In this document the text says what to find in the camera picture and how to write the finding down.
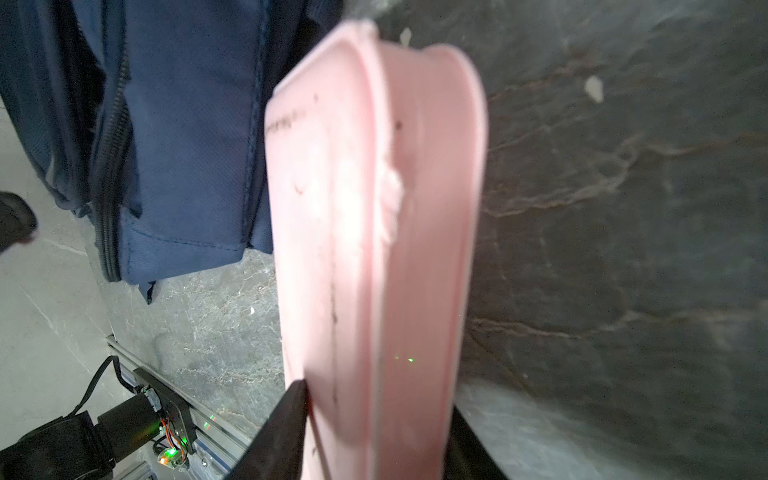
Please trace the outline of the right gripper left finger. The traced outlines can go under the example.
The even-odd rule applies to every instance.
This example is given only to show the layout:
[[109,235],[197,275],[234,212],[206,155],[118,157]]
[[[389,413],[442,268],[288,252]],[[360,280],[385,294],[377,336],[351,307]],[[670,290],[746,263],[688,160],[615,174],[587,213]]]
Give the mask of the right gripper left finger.
[[300,479],[308,414],[307,382],[296,380],[285,391],[227,479]]

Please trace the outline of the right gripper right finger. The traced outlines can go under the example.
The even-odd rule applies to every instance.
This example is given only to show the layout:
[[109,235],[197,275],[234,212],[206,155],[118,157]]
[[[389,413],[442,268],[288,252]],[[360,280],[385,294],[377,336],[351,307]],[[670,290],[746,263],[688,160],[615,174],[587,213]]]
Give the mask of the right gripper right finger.
[[445,480],[508,480],[454,406],[444,458]]

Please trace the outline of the pink pencil case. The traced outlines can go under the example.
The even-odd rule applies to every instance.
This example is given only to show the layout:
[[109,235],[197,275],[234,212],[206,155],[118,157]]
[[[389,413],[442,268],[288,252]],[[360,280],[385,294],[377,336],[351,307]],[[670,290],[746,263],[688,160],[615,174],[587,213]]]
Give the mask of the pink pencil case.
[[489,135],[458,48],[338,24],[275,88],[265,148],[305,479],[438,479]]

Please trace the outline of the navy blue student backpack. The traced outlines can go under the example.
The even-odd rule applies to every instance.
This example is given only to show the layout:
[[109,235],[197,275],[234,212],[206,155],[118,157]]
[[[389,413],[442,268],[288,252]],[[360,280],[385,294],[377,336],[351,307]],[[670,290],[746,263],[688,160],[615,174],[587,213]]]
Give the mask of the navy blue student backpack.
[[138,287],[273,249],[265,109],[339,1],[5,1],[1,98],[102,274]]

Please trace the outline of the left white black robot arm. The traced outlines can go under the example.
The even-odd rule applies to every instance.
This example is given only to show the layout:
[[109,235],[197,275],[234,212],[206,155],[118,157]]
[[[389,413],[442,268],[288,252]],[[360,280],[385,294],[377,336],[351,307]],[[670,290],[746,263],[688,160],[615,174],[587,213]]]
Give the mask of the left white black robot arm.
[[[132,397],[92,420],[83,407],[109,367]],[[163,406],[155,390],[127,382],[119,358],[111,355],[67,415],[30,431],[1,451],[1,477],[111,479],[119,462],[159,435],[162,423]]]

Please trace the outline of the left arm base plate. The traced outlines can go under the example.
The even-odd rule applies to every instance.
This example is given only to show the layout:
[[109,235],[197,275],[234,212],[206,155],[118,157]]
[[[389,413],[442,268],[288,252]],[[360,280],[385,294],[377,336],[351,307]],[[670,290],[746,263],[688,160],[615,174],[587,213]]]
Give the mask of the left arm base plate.
[[188,467],[190,457],[195,453],[194,442],[197,439],[191,405],[148,370],[138,367],[133,374],[142,391],[152,391],[153,398],[157,398],[159,403],[161,429],[168,444],[159,462],[172,469]]

